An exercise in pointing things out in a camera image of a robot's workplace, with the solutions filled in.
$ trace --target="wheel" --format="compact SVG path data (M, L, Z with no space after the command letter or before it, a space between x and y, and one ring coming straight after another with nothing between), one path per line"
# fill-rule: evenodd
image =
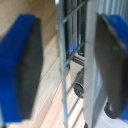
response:
M107 102L104 111L108 117L110 117L111 119L116 119L116 117L113 115L113 111L110 110L110 102Z
M76 83L74 86L74 92L75 94L79 97L79 98L83 98L83 94L84 94L84 89L83 87L79 84Z

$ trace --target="caster wheel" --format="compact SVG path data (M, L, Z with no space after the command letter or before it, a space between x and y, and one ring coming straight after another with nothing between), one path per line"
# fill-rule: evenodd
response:
M75 94L79 97L79 98L83 98L83 94L84 94L84 89L83 87L76 83L75 86L74 86L74 92Z
M113 115L112 110L110 110L110 102L107 102L104 111L108 117L110 117L111 119L116 119L116 117Z

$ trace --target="metal bar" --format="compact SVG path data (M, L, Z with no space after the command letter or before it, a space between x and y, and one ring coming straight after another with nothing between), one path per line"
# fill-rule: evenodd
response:
M71 13L69 13L64 19L63 23L65 23L74 13L76 13L86 2L83 1L80 5L78 5Z
M105 0L100 0L99 13L102 14L104 11Z
M106 5L105 5L105 14L109 14L109 5L110 5L110 0L106 0Z
M74 127L75 127L75 125L76 125L77 121L79 120L79 118L80 118L80 116L81 116L82 112L83 112L83 108L81 109L81 111L80 111L80 113L79 113L78 117L76 118L76 120L75 120L75 122L74 122L74 124L73 124L72 128L74 128Z
M80 101L80 98L78 98L78 99L76 100L75 104L73 105L71 111L70 111L69 114L68 114L68 118L70 118L71 114L73 113L73 111L74 111L74 109L75 109L75 107L76 107L76 105L78 104L79 101Z
M82 76L82 73L84 73L84 68L80 71L79 75L77 76L75 82L73 83L73 85L69 88L69 90L67 91L67 95L70 93L70 91L72 90L72 88L74 88L76 82L80 79L80 77Z
M123 16L124 0L121 0L120 15Z
M66 60L66 62L65 62L65 66L67 66L67 65L70 63L70 61L73 59L75 53L84 45L84 43L85 43L85 42L82 42L82 43L77 47L77 49L69 56L69 58L68 58L68 59Z
M116 0L112 1L112 10L111 10L111 14L114 14L116 10Z
M77 0L72 0L72 9L77 7ZM72 16L72 46L73 51L77 47L77 13Z
M116 10L117 14L120 14L120 3L121 3L121 0L118 0L117 1L117 10Z
M56 1L58 7L58 20L59 20L59 45L61 55L61 72L62 72L62 93L63 93L63 107L64 107L64 120L65 127L68 128L68 114L67 114L67 97L66 97L66 67L65 67L65 30L63 24L64 18L64 0Z

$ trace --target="wooden plank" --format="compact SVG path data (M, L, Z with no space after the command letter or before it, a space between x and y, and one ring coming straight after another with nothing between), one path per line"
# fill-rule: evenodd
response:
M19 14L35 14L41 18L43 44L56 33L57 15L54 0L0 0L0 35L4 35Z

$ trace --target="vertical metal rod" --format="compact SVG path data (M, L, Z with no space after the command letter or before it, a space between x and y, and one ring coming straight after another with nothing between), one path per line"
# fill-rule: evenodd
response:
M109 6L110 6L110 0L106 0L106 6L105 6L105 14L109 13Z
M102 14L104 12L104 4L105 0L100 0L99 14Z
M120 4L121 4L121 0L117 0L117 10L116 10L116 13L117 14L120 14Z
M59 0L58 4L58 20L59 20L59 45L61 55L61 72L62 72L62 94L63 94L63 107L64 107L64 120L65 127L68 128L68 114L67 114L67 97L66 97L66 67L65 67L65 30L64 30L64 0Z
M112 1L112 10L111 10L111 14L114 14L116 10L116 0Z
M121 0L120 15L123 16L124 0Z
M117 7L118 7L118 0L115 0L114 14L118 14L118 13L117 13Z
M79 10L79 45L81 43L81 9Z
M63 20L63 23L65 23L74 13L76 13L83 5L85 4L85 1L83 1L80 5L78 5L71 13L69 13Z

